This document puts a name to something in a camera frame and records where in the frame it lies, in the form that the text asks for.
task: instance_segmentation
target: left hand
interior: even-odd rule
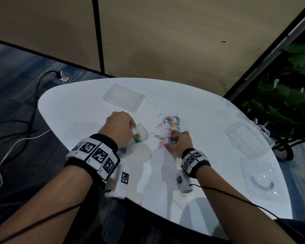
[[[128,113],[114,111],[106,119],[104,126],[98,133],[110,137],[115,141],[118,148],[121,148],[126,146],[133,138],[132,129],[136,126],[136,123]]]

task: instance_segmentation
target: oval table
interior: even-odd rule
[[[136,114],[102,100],[103,95],[117,83],[146,95]],[[189,125],[193,145],[203,151],[212,167],[234,188],[253,203],[265,207],[282,218],[292,218],[287,186],[279,164],[270,149],[259,162],[273,165],[281,184],[281,201],[252,197],[247,191],[240,164],[245,155],[236,149],[225,134],[225,129],[249,119],[231,102],[213,93],[175,82],[144,78],[108,78],[75,82],[54,87],[45,92],[38,108],[57,138],[71,150],[77,142],[104,125],[113,111],[126,111],[148,132],[156,132],[162,113],[176,115]],[[143,208],[202,234],[227,238],[221,229],[201,188],[188,194],[179,192],[175,173],[180,160],[175,162],[170,153],[159,149],[159,142],[149,135],[132,155],[121,162],[130,166],[127,198]]]

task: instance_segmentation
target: wristband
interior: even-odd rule
[[[201,166],[211,165],[209,163],[209,159],[203,154],[202,151],[194,149],[192,150],[192,148],[188,149],[183,152],[183,155],[185,155],[185,153],[186,155],[183,157],[181,167],[189,177],[195,178],[195,173]]]
[[[93,180],[101,177],[107,181],[120,163],[115,154],[118,147],[111,138],[103,134],[94,134],[90,138],[82,139],[66,155],[67,165],[75,165],[86,170]]]

